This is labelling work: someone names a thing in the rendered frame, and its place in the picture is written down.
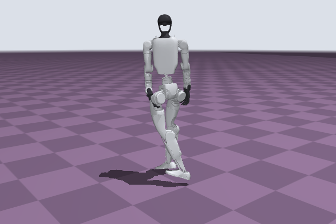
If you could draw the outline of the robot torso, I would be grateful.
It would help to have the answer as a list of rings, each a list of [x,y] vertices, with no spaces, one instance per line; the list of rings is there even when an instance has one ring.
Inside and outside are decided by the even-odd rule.
[[[174,74],[178,65],[178,41],[175,37],[170,38],[154,38],[152,41],[153,62],[158,74],[164,74],[162,85],[159,91],[165,92],[165,99],[170,100],[177,98],[178,87],[173,83],[172,77],[167,76]]]

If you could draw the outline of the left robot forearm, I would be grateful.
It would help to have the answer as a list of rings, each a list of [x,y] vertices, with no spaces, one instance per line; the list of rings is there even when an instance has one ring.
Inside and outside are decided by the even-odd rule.
[[[145,77],[145,87],[146,87],[145,92],[146,94],[148,94],[147,88],[150,88],[152,91],[152,74],[145,72],[145,65],[144,65],[144,77]]]

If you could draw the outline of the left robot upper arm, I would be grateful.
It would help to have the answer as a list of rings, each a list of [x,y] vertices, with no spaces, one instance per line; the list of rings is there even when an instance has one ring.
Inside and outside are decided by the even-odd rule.
[[[147,40],[143,43],[143,57],[145,62],[145,72],[153,72],[153,65],[151,65],[152,60],[152,52],[150,51],[152,49],[152,41],[153,40]]]

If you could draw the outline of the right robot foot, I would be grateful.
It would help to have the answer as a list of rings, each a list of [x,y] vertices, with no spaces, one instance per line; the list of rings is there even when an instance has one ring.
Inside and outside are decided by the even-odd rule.
[[[170,163],[168,163],[168,164],[166,164],[166,163],[164,162],[162,165],[156,167],[155,169],[166,169],[166,168],[169,168],[169,169],[171,169],[171,168],[176,168],[176,164],[175,164],[174,162],[170,162]]]

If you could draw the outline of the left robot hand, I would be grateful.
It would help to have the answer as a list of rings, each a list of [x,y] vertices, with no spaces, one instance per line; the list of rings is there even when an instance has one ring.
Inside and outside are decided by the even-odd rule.
[[[152,91],[151,91],[151,89],[150,88],[147,88],[147,97],[149,98],[149,100],[151,99],[151,96],[153,95],[153,93],[152,93]],[[157,106],[157,105],[155,105],[154,103],[152,103],[153,104],[153,106],[154,107],[157,107],[157,108],[160,108],[160,106]]]

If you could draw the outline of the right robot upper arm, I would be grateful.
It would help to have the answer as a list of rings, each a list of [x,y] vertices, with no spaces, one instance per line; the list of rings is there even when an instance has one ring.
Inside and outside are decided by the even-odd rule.
[[[181,58],[182,58],[182,62],[180,63],[181,69],[187,70],[189,69],[189,64],[188,64],[189,52],[188,52],[187,41],[184,39],[177,39],[177,41],[178,41],[178,46],[182,49],[180,50]]]

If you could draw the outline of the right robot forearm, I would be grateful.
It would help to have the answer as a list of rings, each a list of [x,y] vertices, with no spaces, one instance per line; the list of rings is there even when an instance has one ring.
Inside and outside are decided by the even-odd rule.
[[[189,63],[188,63],[189,64]],[[190,77],[190,74],[191,74],[191,70],[190,70],[190,64],[189,64],[189,69],[187,70],[183,70],[182,71],[183,73],[183,87],[187,89],[187,86],[190,84],[191,85],[191,77]]]

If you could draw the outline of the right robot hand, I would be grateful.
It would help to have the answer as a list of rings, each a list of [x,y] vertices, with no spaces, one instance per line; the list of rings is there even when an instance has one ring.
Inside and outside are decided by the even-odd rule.
[[[189,101],[190,101],[190,90],[191,90],[191,85],[189,84],[188,86],[187,86],[187,89],[186,88],[183,88],[184,89],[184,92],[185,92],[185,94],[186,94],[186,97],[185,97],[185,99],[182,101],[182,102],[180,102],[180,103],[182,103],[181,105],[188,105],[188,103],[189,103]]]

